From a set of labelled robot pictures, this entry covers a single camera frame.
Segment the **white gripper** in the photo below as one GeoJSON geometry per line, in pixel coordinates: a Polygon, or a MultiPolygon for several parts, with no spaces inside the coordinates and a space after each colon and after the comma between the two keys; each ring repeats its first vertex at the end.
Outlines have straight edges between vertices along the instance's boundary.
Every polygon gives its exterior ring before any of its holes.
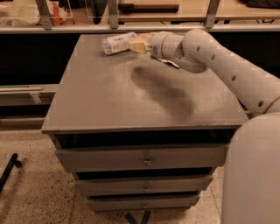
{"type": "Polygon", "coordinates": [[[148,32],[137,34],[135,39],[129,42],[129,49],[135,53],[146,54],[148,52],[148,42],[152,57],[169,59],[172,55],[172,33],[168,31],[148,32]]]}

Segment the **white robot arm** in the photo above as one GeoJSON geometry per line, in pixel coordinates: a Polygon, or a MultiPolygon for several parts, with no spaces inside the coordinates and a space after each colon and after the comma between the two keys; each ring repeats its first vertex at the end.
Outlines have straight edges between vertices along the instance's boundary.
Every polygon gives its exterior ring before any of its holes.
{"type": "Polygon", "coordinates": [[[136,53],[169,60],[194,73],[211,70],[251,118],[227,147],[220,224],[280,224],[280,80],[221,45],[209,32],[192,29],[140,34],[136,53]]]}

